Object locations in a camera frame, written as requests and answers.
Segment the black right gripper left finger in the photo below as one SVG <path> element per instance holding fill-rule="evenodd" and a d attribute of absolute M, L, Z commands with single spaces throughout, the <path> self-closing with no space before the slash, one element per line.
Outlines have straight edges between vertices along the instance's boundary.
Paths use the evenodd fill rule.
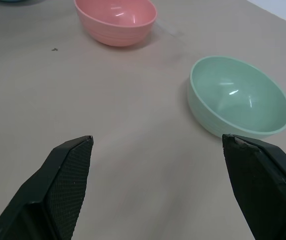
<path fill-rule="evenodd" d="M 0 240 L 71 240 L 85 198 L 92 136 L 55 147 L 0 215 Z"/>

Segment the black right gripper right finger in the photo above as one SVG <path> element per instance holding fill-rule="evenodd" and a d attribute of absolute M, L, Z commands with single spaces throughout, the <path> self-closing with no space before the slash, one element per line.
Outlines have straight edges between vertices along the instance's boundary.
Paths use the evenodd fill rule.
<path fill-rule="evenodd" d="M 222 136 L 234 196 L 255 240 L 286 240 L 286 153 L 249 137 Z"/>

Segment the pink plastic bowl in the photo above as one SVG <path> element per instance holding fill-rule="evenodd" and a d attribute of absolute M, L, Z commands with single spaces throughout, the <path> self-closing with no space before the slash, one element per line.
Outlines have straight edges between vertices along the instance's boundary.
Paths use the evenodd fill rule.
<path fill-rule="evenodd" d="M 112 47 L 142 42 L 157 18 L 150 0 L 74 0 L 74 5 L 85 31 Z"/>

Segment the green plastic bowl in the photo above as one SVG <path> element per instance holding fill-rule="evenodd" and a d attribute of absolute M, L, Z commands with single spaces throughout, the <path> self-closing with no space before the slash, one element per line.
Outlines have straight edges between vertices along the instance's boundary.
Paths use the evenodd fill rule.
<path fill-rule="evenodd" d="M 286 95 L 258 68 L 227 56 L 199 59 L 191 68 L 187 101 L 211 134 L 264 139 L 286 129 Z"/>

